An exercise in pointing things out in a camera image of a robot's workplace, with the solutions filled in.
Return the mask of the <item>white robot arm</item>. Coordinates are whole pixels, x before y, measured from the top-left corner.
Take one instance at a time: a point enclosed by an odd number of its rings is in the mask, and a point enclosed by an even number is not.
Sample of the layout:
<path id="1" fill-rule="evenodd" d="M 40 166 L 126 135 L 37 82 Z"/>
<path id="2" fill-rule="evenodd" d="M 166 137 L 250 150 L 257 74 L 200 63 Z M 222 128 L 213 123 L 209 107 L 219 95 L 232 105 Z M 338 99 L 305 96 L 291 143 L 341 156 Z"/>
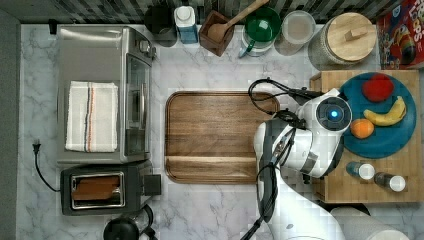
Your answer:
<path id="1" fill-rule="evenodd" d="M 345 240 L 336 218 L 293 190 L 281 171 L 320 178 L 334 170 L 352 121 L 351 108 L 336 89 L 324 94 L 295 91 L 291 96 L 299 109 L 273 113 L 255 133 L 258 218 L 242 240 L 250 239 L 263 223 L 274 240 Z"/>

